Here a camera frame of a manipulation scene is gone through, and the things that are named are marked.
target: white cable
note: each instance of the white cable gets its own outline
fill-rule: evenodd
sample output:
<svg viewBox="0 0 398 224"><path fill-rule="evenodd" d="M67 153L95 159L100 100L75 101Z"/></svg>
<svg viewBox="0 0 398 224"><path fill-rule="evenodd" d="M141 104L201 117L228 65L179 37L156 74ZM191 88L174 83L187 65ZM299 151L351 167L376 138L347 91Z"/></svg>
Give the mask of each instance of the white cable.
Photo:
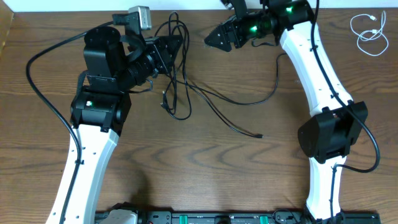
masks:
<svg viewBox="0 0 398 224"><path fill-rule="evenodd" d="M350 26L351 26L351 30L354 32L354 34L356 34L356 35L358 36L358 39L357 39L357 41L356 41L356 45L358 46L358 48L359 48L360 50L362 50L362 52L366 53L367 55L370 55L370 56L374 56L374 57L375 57L375 56L379 56L379 55L383 54L383 53L387 50L387 48L388 48L388 46L389 46L389 42L388 42L388 40L387 40L387 37L383 34L383 28L384 28L384 25L386 25L386 20L387 20L387 14L386 14L386 12L383 11L382 14L381 14L381 25L380 25L380 29L366 30L366 31L362 32L361 34L355 32L355 30L354 30L354 28L353 28L353 20L354 20L355 18L359 17L359 16L368 16L368 17L369 17L371 20L373 20L373 21L376 21L376 20L377 20L374 16L369 15L369 14L360 14L360 15L354 16L354 17L351 19L351 21L349 22L349 24L350 24ZM373 35L372 35L371 37L365 37L364 35L367 34L367 33L371 33L371 34L373 34ZM385 48L382 52L380 52L379 54L376 54L376 55L370 54L370 53L368 53L367 51L363 50L363 49L361 48L361 46L359 46L359 41L360 41L360 40L363 41L363 42L366 42L366 41L370 41L370 40L376 40L376 39L378 39L379 37L382 37L382 36L383 36L384 39L386 40L387 46L386 46L386 48Z"/></svg>

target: green connector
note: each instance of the green connector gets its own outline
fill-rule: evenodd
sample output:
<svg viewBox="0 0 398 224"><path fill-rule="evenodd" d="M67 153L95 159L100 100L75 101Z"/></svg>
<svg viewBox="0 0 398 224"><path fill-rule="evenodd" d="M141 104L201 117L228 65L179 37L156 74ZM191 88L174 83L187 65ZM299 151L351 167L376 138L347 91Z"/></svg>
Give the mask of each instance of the green connector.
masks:
<svg viewBox="0 0 398 224"><path fill-rule="evenodd" d="M180 224L188 224L188 216L187 215L180 215Z"/></svg>
<svg viewBox="0 0 398 224"><path fill-rule="evenodd" d="M268 216L260 216L260 224L269 224L268 223Z"/></svg>

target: black cable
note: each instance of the black cable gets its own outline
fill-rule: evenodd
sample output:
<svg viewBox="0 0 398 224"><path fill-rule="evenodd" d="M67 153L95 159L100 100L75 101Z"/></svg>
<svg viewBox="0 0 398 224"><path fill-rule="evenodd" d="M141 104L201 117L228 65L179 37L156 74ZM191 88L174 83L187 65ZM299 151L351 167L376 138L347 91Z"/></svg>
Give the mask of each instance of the black cable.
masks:
<svg viewBox="0 0 398 224"><path fill-rule="evenodd" d="M173 15L176 15L176 20L171 20ZM176 26L173 27L173 29L171 28L172 22L175 22L177 24ZM189 49L190 36L189 36L189 31L188 31L188 28L186 27L186 25L179 20L178 13L173 11L169 15L169 20L167 22L164 22L162 25L160 25L159 28L156 30L155 37L157 36L159 31L163 28L163 26L166 24L168 25L168 28L169 28L169 35L174 35L175 31L177 30L179 35L183 37L182 60L180 62L180 65L178 66L178 68L176 69L175 65L173 65L172 72L169 72L169 74L167 75L170 78L170 82L167 85L167 88L165 89L165 91L163 92L163 103L161 105L171 117L181 121L181 120L188 119L192 114L192 104L191 104L191 100L190 100L189 93L188 93L188 86L185 85L185 91L187 93L187 100L188 100L188 104L189 104L189 114L184 118L179 118L179 117L175 116L175 114L177 112L177 73L180 70L180 68L182 67L183 79L185 82L187 82L187 73L186 73L186 69L185 69L185 64L187 61L187 53L188 53L188 49ZM173 85L173 89L174 89L173 107L172 108L169 106L169 102L167 100L167 95L166 95L171 84Z"/></svg>
<svg viewBox="0 0 398 224"><path fill-rule="evenodd" d="M240 103L240 102L231 100L231 99L229 99L229 98L227 98L227 97L225 97L225 96L217 95L216 93L213 93L213 92L211 92L211 91L208 91L208 90L206 90L206 89L204 89L204 88L200 88L200 87L197 86L197 85L191 85L191 84L188 83L188 86L189 86L189 87L192 87L192 88L196 88L196 89L198 89L198 90L200 90L200 91L204 91L204 92L206 92L206 93L209 93L209 94L211 94L211 95L213 95L213 96L215 96L215 97L217 97L217 98L219 98L219 99L221 99L221 100L225 100L225 101L227 101L228 103L232 103L232 104L234 104L234 105L248 106L248 105L258 105L258 104L261 104L261 103L265 103L266 101L268 101L268 100L274 95L274 93L276 92L276 89L277 89L277 87L278 87L278 82L279 82L279 58L280 58L281 56L283 56L283 55L286 55L286 53L282 53L282 54L278 55L277 58L276 58L276 78L275 78L275 86L274 86L274 89L272 90L272 92L271 92L264 100L261 100L261 101L257 101L257 102L253 102L253 103ZM179 80L177 80L177 83L179 83L179 84L184 84L184 82L181 82L181 81L179 81Z"/></svg>
<svg viewBox="0 0 398 224"><path fill-rule="evenodd" d="M337 167L342 167L342 168L346 168L355 172L359 172L359 173L369 173L374 171L379 163L380 163L380 150L379 150L379 146L377 145L376 139L374 138L372 132L369 130L369 128L357 117L357 115L352 112L344 103L343 101L340 99L340 97L338 96L338 93L335 91L335 89L333 88L333 85L331 84L331 81L328 78L328 75L326 74L325 69L323 68L323 65L321 63L321 60L319 58L318 52L317 52L317 46L315 45L315 26L317 23L317 18L318 18L318 12L319 12L319 0L317 0L317 7L315 8L315 15L313 18L313 22L312 22L312 28L311 28L311 45L312 45L312 50L313 53L315 55L315 58L317 60L317 63L319 65L320 70L322 71L323 76L325 77L325 80L329 86L329 89L333 95L334 98L336 98L337 102L339 104L341 104L341 106L359 123L359 125L361 125L361 127L365 130L366 134L368 134L371 142L373 143L374 146L374 150L376 152L376 160L374 162L374 165L369 168L369 169L358 169L358 168L354 168L351 166L347 166L347 165L343 165L343 164L335 164L333 166L333 175L332 175L332 184L331 184L331 193L330 193L330 213L331 213L331 217L332 220L335 221L335 217L333 215L333 191L334 191L334 183L335 183L335 174L337 171Z"/></svg>
<svg viewBox="0 0 398 224"><path fill-rule="evenodd" d="M108 26L111 25L113 22L106 22L98 27L103 27L103 26ZM51 102L49 102L48 99L46 99L46 97L44 97L44 95L40 92L40 90L36 87L36 85L34 84L31 76L30 76L30 66L32 65L32 63L38 59L40 56L46 54L47 52L56 49L57 47L61 47L64 44L67 44L69 42L72 42L74 40L77 40L81 37L84 37L86 35L86 33L88 32L83 32L81 34L78 34L74 37L71 37L67 40L64 40L60 43L57 43L43 51L41 51L40 53L38 53L37 55L33 56L28 63L26 64L26 79L29 82L30 86L32 87L32 89L36 92L37 96L39 96L39 98L55 113L55 115L57 115L57 117L61 120L61 122L63 123L63 125L65 125L65 127L68 129L71 137L73 138L73 141L76 144L76 150L77 150L77 158L76 158L76 162L75 162L75 170L73 171L73 175L72 175L72 179L70 181L70 185L68 188L68 192L67 192L67 196L65 197L65 203L63 204L62 207L62 212L61 212L61 218L60 218L60 223L62 224L65 221L65 212L67 211L68 208L68 203L69 203L69 199L70 199L70 195L72 193L73 190L73 186L75 184L76 181L76 176L77 176L77 172L79 170L79 166L81 164L81 146L79 144L79 140L76 137L76 134L73 132L72 127L68 124L68 121L62 116L62 114L54 107L53 104L51 104Z"/></svg>
<svg viewBox="0 0 398 224"><path fill-rule="evenodd" d="M277 218L276 218L276 213L277 213L277 212L290 212L290 214L292 214L294 220L296 221L295 224L300 224L300 222L297 221L296 217L294 216L293 212L290 211L289 209L284 209L284 208L278 209L278 210L274 211L274 213L271 215L271 218L274 219L274 221L275 221L276 224L281 224L280 222L277 221Z"/></svg>
<svg viewBox="0 0 398 224"><path fill-rule="evenodd" d="M265 46L270 46L270 47L275 47L275 44L272 44L272 43L270 43L270 42L263 42L263 43L261 43L261 44L255 44L256 43L256 40L257 40L257 37L255 37L255 38L253 38L252 40L251 40L251 46L252 47L260 47L260 46L263 46L263 45L265 45Z"/></svg>
<svg viewBox="0 0 398 224"><path fill-rule="evenodd" d="M133 90L129 90L129 93L145 93L148 91L152 91L154 89L154 82L150 79L147 79L147 81L150 83L150 87L148 89L142 90L142 91L133 91Z"/></svg>
<svg viewBox="0 0 398 224"><path fill-rule="evenodd" d="M249 137L253 137L253 138L263 138L264 136L262 134L248 134L248 133L244 133L234 127L232 127L232 125L228 124L226 120L223 119L223 115L220 115L217 110L213 107L213 105L209 102L208 99L206 99L205 96L203 96L202 94L200 94L196 89L190 87L191 90L193 90L196 94L198 94L200 97L202 97L202 99L204 99L206 101L206 103L209 105L209 107L213 110L213 112L219 117L220 120L222 120L222 122L224 122L225 125L227 125L229 128L231 128L233 131L236 131L237 133L243 134L245 136L249 136Z"/></svg>

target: wood grain surface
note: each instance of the wood grain surface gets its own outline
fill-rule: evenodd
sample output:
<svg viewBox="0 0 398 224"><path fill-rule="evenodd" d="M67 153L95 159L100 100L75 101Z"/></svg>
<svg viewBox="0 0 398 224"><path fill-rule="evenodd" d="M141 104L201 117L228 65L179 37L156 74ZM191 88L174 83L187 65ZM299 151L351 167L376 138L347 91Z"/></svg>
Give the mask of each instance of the wood grain surface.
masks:
<svg viewBox="0 0 398 224"><path fill-rule="evenodd" d="M322 9L319 25L326 52L342 84L369 109L366 123L381 148L381 164L371 174L343 171L340 204L346 211L375 211L383 223L398 223L398 9L387 10L389 49L380 57L363 54L349 29L359 13L381 9ZM111 20L115 12L18 13L0 60L0 223L43 223L62 177L69 135L39 100L25 78L25 65L37 52ZM203 39L232 11L180 11L191 34L187 73L197 85L239 101L257 101L275 82L280 47L246 44L230 53L206 47ZM154 29L169 12L153 11ZM358 19L363 30L379 24ZM153 35L154 30L146 32ZM364 45L378 52L385 43ZM38 88L70 115L78 74L86 69L83 40L44 55L32 66ZM154 91L132 96L132 107L105 173L98 210L118 202L174 210L301 209L309 190L309 162L299 147L298 128L309 118L308 103L288 57L280 60L276 94L262 105L236 106L214 99L238 126L264 139L226 127L194 92L193 114L172 119L159 105L167 86L163 76ZM178 115L188 113L180 87ZM374 149L361 133L347 164L367 168Z"/></svg>

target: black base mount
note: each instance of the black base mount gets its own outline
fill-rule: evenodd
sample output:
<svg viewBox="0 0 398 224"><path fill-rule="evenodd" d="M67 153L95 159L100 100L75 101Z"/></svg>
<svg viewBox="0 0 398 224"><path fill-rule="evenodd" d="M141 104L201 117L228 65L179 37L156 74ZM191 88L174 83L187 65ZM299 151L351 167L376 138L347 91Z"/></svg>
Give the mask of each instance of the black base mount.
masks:
<svg viewBox="0 0 398 224"><path fill-rule="evenodd" d="M130 203L118 203L114 209L130 210L138 214L137 224L327 224L329 220L320 222L307 218L305 212L173 212L171 209L137 210ZM97 213L95 223L101 223L109 212ZM376 213L339 213L336 224L381 224Z"/></svg>
<svg viewBox="0 0 398 224"><path fill-rule="evenodd" d="M348 110L365 122L368 109L364 102L349 102ZM344 108L329 110L313 116L298 129L298 141L305 155L324 164L327 159L347 156L358 139L362 127Z"/></svg>

